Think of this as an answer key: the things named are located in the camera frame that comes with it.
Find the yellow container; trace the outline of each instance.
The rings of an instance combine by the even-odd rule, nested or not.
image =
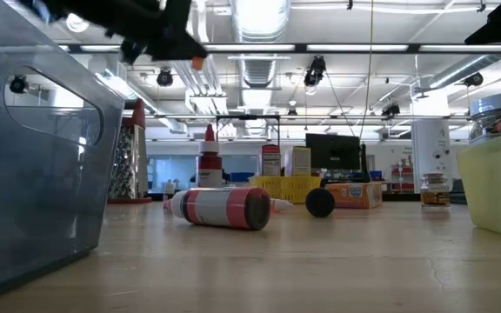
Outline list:
[[[458,169],[472,221],[501,233],[501,137],[460,151]]]
[[[284,176],[254,176],[249,178],[250,186],[260,187],[268,191],[270,197],[287,200],[293,204],[301,204],[306,195],[320,187],[320,177],[284,177]]]

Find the orange box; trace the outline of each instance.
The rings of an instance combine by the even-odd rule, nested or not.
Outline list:
[[[382,205],[381,183],[331,183],[326,189],[339,209],[371,209]]]

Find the table surface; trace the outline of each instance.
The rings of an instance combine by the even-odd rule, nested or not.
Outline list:
[[[0,296],[0,312],[497,312],[501,235],[465,206],[277,213],[259,232],[110,206],[87,258]]]

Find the glass jar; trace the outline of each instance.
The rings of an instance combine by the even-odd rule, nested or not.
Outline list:
[[[450,210],[450,187],[447,181],[448,178],[441,172],[423,174],[421,205],[424,210]]]

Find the computer monitor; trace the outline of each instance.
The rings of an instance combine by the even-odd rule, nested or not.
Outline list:
[[[360,170],[360,145],[358,137],[306,134],[313,169]]]

